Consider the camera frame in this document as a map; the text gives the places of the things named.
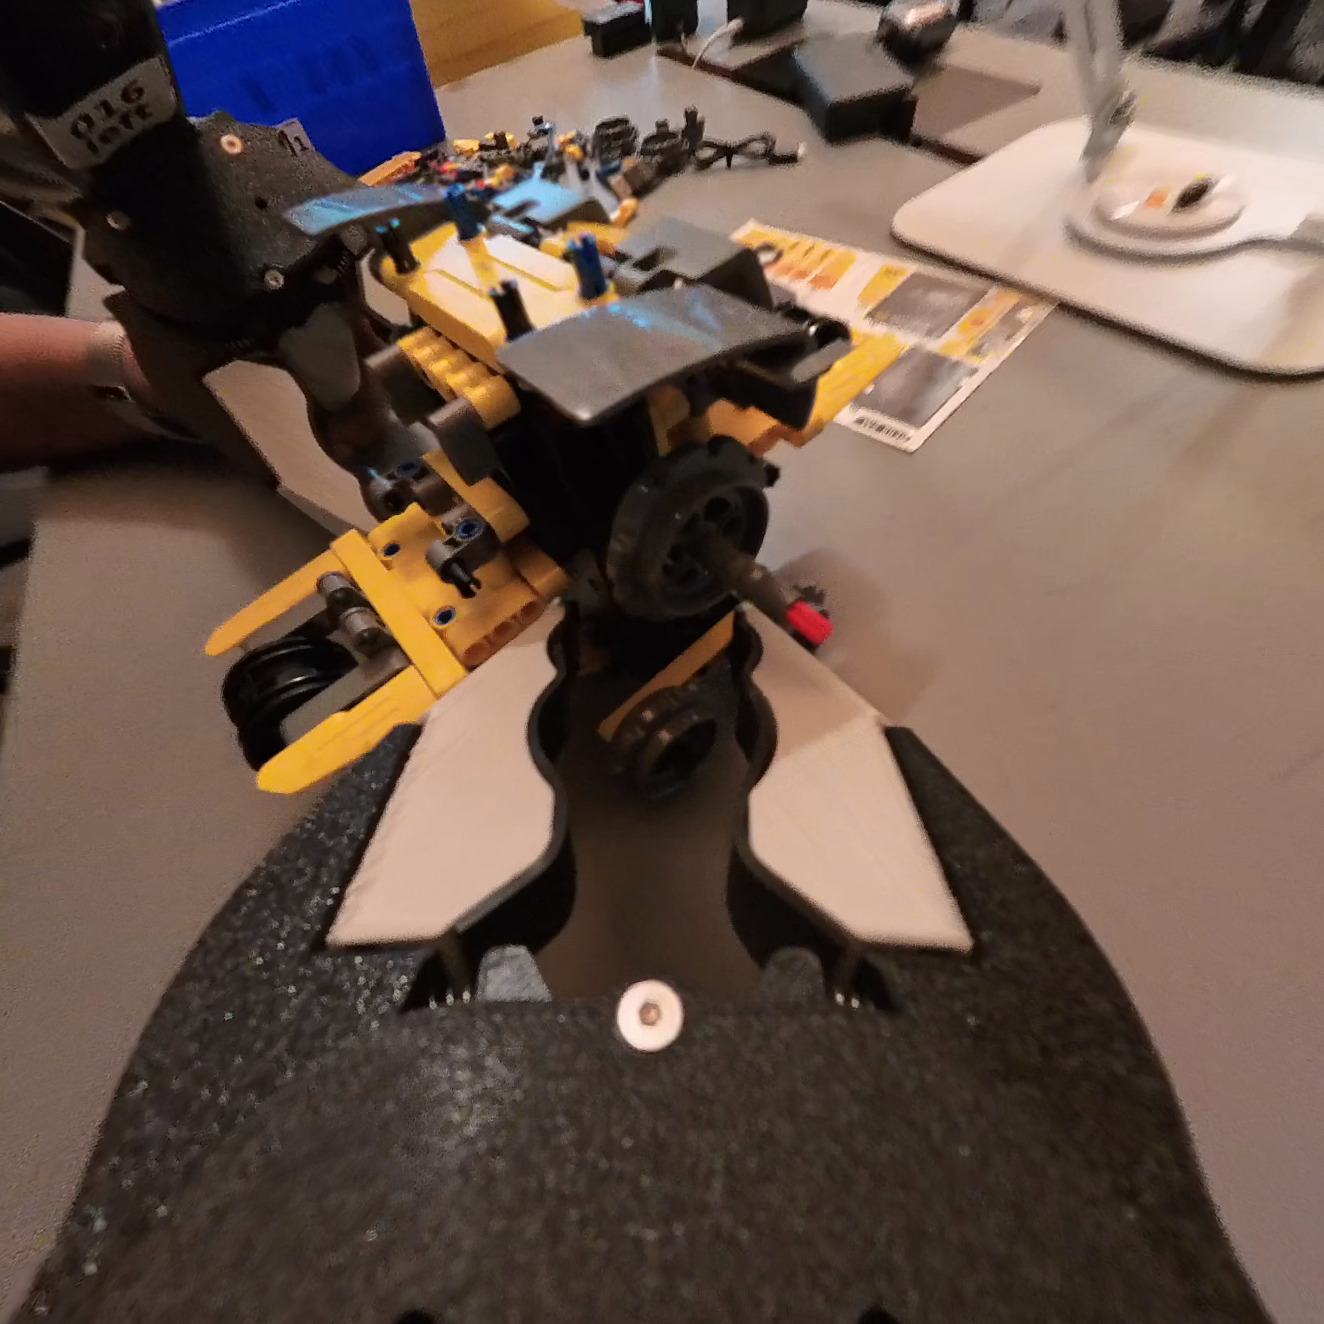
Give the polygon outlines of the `grey earbuds case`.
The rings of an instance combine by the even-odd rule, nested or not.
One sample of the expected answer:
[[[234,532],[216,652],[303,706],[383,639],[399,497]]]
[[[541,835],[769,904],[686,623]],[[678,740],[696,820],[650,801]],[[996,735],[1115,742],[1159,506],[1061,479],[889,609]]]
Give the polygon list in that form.
[[[904,63],[936,56],[963,20],[960,1],[891,1],[879,16],[876,40]]]

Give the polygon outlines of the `yellow black sticker sheet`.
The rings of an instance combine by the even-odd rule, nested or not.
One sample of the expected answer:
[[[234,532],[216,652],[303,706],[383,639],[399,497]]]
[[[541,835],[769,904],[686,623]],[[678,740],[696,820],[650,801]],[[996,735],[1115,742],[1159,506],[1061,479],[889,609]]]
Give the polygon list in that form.
[[[1056,304],[985,277],[789,231],[751,219],[731,237],[770,285],[847,325],[851,347],[818,382],[809,422],[737,435],[755,451],[803,448],[832,423],[914,453],[1049,318]]]

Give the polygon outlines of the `yellow black brick vehicle model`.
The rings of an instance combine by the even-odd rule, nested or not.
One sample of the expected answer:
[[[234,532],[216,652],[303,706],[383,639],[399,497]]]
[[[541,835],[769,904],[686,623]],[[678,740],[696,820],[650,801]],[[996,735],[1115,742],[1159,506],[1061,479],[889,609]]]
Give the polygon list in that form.
[[[781,441],[851,393],[851,322],[773,270],[773,240],[667,220],[621,242],[571,223],[498,235],[464,186],[356,186],[286,211],[309,241],[373,228],[406,333],[363,361],[381,428],[344,455],[369,514],[216,628],[223,703],[257,786],[293,794],[416,722],[554,604],[645,649],[755,605],[834,630],[760,562]]]

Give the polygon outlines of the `person's left hand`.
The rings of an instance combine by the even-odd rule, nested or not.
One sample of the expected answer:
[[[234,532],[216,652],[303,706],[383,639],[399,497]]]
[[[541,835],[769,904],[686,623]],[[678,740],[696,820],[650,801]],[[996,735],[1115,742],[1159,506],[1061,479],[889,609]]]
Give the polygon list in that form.
[[[2,313],[2,473],[52,467],[159,434],[125,326]]]

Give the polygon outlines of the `yellow plastic bin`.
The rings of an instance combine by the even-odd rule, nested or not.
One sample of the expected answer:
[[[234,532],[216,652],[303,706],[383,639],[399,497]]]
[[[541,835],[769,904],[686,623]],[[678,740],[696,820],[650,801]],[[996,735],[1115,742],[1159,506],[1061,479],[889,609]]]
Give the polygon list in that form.
[[[558,1],[410,1],[435,88],[581,37],[578,8]]]

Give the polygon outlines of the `pile of loose brick parts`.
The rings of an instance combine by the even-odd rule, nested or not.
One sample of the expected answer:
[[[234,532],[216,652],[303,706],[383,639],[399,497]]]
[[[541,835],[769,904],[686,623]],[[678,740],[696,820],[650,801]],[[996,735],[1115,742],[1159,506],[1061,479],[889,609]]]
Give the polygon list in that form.
[[[625,211],[686,173],[784,169],[798,165],[806,151],[803,142],[785,144],[771,131],[714,136],[693,106],[678,124],[660,118],[647,126],[627,114],[613,114],[589,131],[559,128],[537,114],[522,136],[493,131],[439,140],[423,150],[396,153],[359,180],[369,187],[460,186],[486,205],[515,202],[520,188],[536,195],[567,191],[573,200],[596,200],[606,209]]]

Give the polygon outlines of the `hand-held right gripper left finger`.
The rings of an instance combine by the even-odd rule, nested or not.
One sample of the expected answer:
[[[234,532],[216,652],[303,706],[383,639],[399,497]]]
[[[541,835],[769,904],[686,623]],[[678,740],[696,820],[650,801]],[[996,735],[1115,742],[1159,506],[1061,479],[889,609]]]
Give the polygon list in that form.
[[[551,605],[427,711],[326,932],[330,950],[460,935],[552,860],[558,791],[533,729],[560,677],[552,642],[565,616]]]

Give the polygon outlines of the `white book stand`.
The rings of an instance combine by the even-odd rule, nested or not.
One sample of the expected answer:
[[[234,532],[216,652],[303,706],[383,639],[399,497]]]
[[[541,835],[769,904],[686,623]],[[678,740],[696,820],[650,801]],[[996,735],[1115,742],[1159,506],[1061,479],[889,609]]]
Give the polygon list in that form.
[[[893,235],[1236,371],[1323,369],[1322,164],[1137,120],[1116,2],[1067,2],[1086,115],[911,198]],[[1229,180],[1224,206],[1145,215],[1154,180]]]

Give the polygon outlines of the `black desk mat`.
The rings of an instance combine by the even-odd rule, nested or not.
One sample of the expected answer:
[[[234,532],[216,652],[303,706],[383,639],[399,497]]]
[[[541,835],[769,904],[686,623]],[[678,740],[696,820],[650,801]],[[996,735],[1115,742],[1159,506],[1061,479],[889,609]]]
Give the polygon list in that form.
[[[955,143],[958,131],[1003,110],[1018,107],[1040,91],[1034,81],[966,67],[937,55],[918,63],[901,62],[879,41],[874,30],[803,30],[780,40],[741,45],[722,38],[712,41],[704,51],[700,41],[669,42],[660,45],[658,53],[675,63],[696,67],[704,74],[802,110],[818,137],[824,140],[803,110],[792,80],[792,57],[803,45],[874,49],[896,60],[915,80],[918,108],[909,140],[862,137],[834,143],[834,146],[880,139],[934,151],[952,160],[971,161],[980,154],[974,148]]]

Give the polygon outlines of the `black power bank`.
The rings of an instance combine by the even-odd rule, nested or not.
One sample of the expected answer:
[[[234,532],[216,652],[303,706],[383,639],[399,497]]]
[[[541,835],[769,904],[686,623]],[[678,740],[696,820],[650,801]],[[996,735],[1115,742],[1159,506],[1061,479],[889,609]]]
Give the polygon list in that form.
[[[919,97],[908,70],[872,48],[809,45],[792,56],[802,108],[831,144],[862,137],[908,142]]]

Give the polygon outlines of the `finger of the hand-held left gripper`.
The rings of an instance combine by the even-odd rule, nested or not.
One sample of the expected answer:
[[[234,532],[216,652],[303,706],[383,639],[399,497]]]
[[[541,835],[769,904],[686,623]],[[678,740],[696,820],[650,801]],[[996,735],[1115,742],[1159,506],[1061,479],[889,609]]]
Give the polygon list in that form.
[[[377,525],[358,478],[319,444],[308,401],[285,368],[232,361],[207,372],[203,384],[290,504],[334,533]]]

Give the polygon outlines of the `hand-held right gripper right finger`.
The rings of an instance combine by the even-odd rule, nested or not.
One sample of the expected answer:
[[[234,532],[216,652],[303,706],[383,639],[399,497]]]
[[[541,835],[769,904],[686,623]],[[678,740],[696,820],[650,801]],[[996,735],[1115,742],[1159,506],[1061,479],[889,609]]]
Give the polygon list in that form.
[[[751,953],[971,953],[885,717],[756,606],[733,662],[749,780],[730,911]]]

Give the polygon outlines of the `small black battery block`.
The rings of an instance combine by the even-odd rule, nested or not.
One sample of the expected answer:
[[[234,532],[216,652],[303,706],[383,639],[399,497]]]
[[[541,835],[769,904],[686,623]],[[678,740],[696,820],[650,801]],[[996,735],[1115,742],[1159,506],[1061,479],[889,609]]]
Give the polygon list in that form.
[[[581,27],[598,59],[611,59],[654,41],[649,6],[642,1],[611,1],[581,15]]]

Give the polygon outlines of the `blue plastic bin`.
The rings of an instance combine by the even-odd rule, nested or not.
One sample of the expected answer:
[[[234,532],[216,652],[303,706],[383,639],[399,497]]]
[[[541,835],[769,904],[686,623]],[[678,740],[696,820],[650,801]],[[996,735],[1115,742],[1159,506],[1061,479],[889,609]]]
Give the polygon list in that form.
[[[356,176],[447,136],[409,1],[178,1],[158,23],[195,118],[301,131]]]

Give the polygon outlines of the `black charger dock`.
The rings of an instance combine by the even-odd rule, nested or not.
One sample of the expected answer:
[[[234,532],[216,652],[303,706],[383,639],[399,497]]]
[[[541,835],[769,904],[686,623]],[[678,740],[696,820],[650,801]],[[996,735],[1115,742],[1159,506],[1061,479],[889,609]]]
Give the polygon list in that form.
[[[727,1],[726,17],[736,45],[781,40],[803,24],[809,1]]]

